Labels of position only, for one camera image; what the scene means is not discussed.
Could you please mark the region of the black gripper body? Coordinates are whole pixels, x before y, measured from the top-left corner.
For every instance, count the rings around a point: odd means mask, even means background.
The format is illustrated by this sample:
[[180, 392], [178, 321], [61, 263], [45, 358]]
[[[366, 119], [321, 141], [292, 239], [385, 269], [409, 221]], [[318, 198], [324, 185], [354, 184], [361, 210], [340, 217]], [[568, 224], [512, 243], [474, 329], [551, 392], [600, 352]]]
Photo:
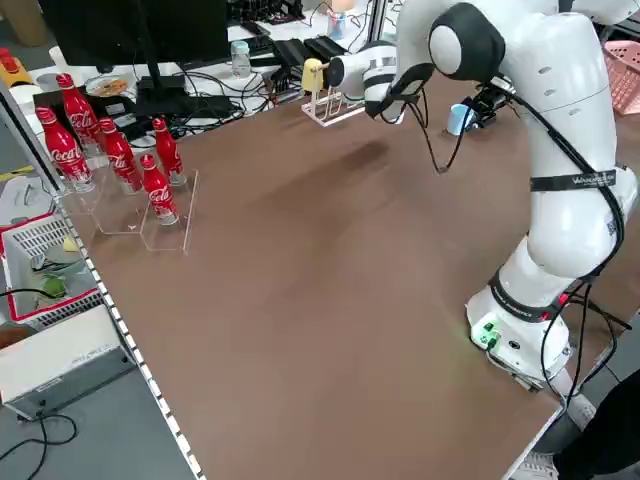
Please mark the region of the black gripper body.
[[501, 88], [486, 83], [481, 88], [481, 110], [484, 114], [494, 114], [509, 103], [507, 93]]

